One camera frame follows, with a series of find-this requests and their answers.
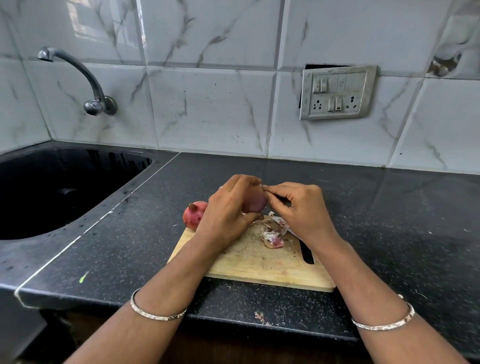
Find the tap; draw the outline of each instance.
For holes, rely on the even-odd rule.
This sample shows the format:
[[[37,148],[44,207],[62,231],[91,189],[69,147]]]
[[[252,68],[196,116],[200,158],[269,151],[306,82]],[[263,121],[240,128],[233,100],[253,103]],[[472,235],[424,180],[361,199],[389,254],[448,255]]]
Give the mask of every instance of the tap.
[[[115,100],[110,96],[105,96],[103,94],[102,86],[100,86],[95,76],[93,76],[90,70],[74,56],[58,48],[43,47],[38,52],[37,57],[39,60],[48,62],[53,62],[54,57],[61,58],[78,69],[87,78],[88,82],[90,82],[90,85],[92,86],[93,95],[95,98],[94,100],[86,101],[84,103],[84,110],[87,114],[96,116],[104,112],[108,115],[113,115],[117,112],[117,103]]]

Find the onion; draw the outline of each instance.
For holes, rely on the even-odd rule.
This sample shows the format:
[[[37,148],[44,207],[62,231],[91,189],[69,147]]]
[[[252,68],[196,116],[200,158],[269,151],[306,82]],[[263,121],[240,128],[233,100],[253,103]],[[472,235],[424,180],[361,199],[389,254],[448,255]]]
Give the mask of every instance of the onion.
[[[207,206],[208,202],[205,201],[196,201],[192,204],[188,204],[188,207],[183,212],[183,222],[185,223],[185,226],[196,231]]]
[[[252,186],[243,194],[241,210],[246,214],[249,212],[262,212],[265,206],[267,206],[267,202],[268,199],[265,192],[262,190],[262,186]]]

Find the forearm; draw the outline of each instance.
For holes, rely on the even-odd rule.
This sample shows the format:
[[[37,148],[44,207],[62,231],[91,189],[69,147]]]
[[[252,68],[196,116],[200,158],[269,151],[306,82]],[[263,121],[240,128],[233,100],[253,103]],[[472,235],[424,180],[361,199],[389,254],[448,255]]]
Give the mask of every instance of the forearm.
[[[313,252],[336,283],[352,317],[376,326],[396,322],[408,305],[343,240],[314,244]],[[376,363],[466,363],[460,354],[418,314],[390,331],[359,329]]]
[[[215,257],[204,242],[193,238],[137,292],[135,302],[154,315],[182,312]],[[67,363],[158,363],[179,323],[180,319],[145,318],[128,302]]]

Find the left hand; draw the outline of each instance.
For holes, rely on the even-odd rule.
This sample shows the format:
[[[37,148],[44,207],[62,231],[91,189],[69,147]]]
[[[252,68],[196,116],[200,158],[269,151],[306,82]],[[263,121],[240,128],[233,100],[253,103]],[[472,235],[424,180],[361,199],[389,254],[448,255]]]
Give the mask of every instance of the left hand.
[[[208,199],[208,207],[198,225],[195,237],[220,253],[227,249],[256,220],[263,215],[250,212],[243,215],[241,206],[243,194],[250,186],[256,186],[261,179],[245,174],[232,176]]]

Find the hand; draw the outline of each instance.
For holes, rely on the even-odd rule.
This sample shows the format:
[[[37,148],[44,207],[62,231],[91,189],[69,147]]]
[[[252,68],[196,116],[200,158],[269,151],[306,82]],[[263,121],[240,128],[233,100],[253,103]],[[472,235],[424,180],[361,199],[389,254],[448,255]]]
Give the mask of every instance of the hand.
[[[309,248],[321,242],[341,239],[325,206],[322,190],[317,185],[284,182],[276,186],[262,186],[270,206],[290,225]],[[275,195],[286,197],[291,207]]]
[[[250,186],[260,184],[262,180],[236,174],[230,178],[208,199],[208,207],[198,225],[195,236],[212,244],[218,253],[228,248],[256,220],[263,219],[260,213],[243,215],[241,206],[243,194]]]

